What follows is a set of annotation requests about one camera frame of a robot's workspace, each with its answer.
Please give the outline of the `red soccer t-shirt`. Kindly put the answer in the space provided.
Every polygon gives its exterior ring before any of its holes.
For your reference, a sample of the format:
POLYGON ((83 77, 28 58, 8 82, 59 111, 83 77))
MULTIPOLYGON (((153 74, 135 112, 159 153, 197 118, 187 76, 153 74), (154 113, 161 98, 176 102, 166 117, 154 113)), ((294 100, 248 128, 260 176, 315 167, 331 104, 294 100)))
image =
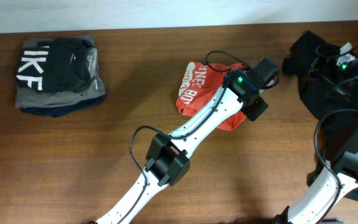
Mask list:
MULTIPOLYGON (((247 68, 243 63, 234 63, 232 65, 212 63, 211 65, 218 70, 247 68)), ((194 116, 199 112, 222 85, 226 73, 212 70, 200 62, 189 62, 178 91, 178 99, 176 101, 178 112, 184 116, 194 116)), ((218 126, 218 129, 233 131, 245 120, 246 115, 237 112, 235 115, 224 120, 218 126)))

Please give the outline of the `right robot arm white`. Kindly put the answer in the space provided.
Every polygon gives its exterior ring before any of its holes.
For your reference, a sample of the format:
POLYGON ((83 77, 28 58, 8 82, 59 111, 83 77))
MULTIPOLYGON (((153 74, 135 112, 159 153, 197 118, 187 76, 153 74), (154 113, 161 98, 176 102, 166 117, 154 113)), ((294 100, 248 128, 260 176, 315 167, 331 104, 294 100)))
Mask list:
POLYGON ((340 199, 358 201, 358 43, 339 47, 305 32, 282 70, 297 76, 299 97, 318 120, 313 136, 318 163, 307 193, 274 222, 322 223, 340 199))

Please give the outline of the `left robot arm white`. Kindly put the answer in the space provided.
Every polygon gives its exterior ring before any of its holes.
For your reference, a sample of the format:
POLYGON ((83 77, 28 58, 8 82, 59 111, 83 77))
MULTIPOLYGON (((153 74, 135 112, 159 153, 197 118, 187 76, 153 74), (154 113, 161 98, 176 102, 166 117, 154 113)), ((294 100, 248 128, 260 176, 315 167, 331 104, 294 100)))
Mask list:
POLYGON ((227 70, 221 86, 190 120, 169 134, 156 130, 140 176, 97 224, 130 223, 159 192, 175 185, 190 169, 190 157, 224 120, 237 112, 251 121, 268 107, 260 94, 278 83, 279 69, 269 58, 253 68, 227 70))

